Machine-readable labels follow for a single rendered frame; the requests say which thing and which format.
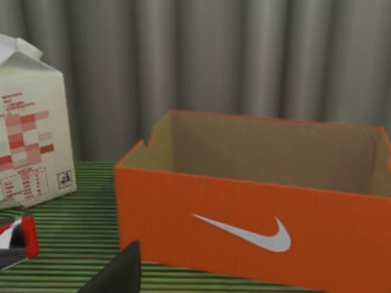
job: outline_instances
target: curtain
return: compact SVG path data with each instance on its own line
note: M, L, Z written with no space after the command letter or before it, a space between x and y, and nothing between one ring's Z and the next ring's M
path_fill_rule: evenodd
M384 125L389 0L0 0L64 73L75 158L114 161L169 109Z

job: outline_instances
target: nike logo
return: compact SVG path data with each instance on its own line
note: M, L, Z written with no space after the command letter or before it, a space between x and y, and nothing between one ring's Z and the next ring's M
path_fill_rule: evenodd
M0 249L10 249L10 243L12 238L12 232L13 229L15 229L16 226L20 225L22 223L21 219L17 219L12 223L12 225L6 229L3 233L0 235Z
M245 241L255 244L258 247L264 248L272 252L285 252L291 247L291 238L287 229L283 226L279 219L276 218L278 232L274 236L264 236L254 232L250 232L235 226L231 226L222 222L211 220L200 215L193 214L192 216L216 226L228 233L231 233Z

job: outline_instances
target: red checkered pattern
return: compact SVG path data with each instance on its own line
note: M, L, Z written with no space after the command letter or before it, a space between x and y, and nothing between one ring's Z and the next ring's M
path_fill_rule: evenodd
M42 154L54 151L52 133L37 129L37 122L48 117L48 111L5 117L8 142L0 145L0 171L38 164Z

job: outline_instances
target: milk carton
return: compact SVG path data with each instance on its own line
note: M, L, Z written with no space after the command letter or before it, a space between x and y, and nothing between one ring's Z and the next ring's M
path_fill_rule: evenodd
M63 75L41 56L0 34L0 209L76 190Z

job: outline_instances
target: table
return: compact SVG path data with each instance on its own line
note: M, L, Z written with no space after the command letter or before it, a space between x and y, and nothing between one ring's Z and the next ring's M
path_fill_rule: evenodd
M31 208L40 255L1 272L0 292L75 293L119 252L114 165L75 164L78 191ZM0 216L22 213L12 209ZM311 292L153 263L143 263L142 274L142 292L149 293Z

